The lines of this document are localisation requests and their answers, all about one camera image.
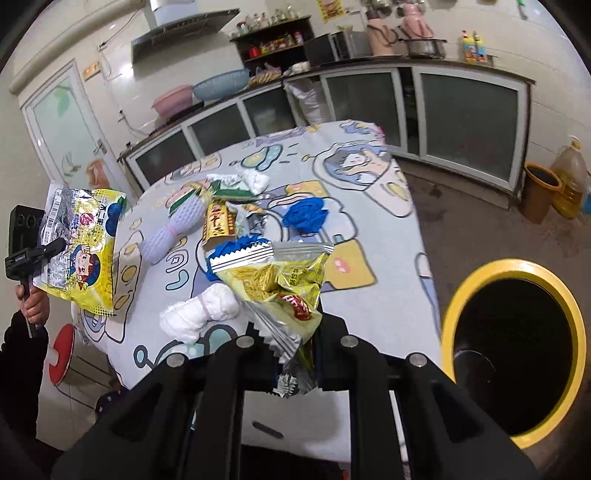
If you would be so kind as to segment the black left sleeve forearm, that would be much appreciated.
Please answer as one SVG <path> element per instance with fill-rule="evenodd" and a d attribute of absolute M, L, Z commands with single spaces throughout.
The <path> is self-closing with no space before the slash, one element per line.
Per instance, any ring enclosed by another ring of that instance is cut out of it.
<path fill-rule="evenodd" d="M 23 457 L 36 439 L 39 393 L 48 348 L 41 327 L 29 335 L 29 323 L 17 311 L 1 345 L 1 459 Z"/>

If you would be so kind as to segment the person's left hand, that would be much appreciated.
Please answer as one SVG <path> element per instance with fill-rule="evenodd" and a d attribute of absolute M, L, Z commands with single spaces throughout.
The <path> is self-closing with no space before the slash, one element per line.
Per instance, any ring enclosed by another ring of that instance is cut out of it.
<path fill-rule="evenodd" d="M 50 301 L 47 293 L 34 285 L 25 288 L 17 285 L 15 294 L 20 311 L 26 320 L 36 326 L 44 326 L 50 315 Z"/>

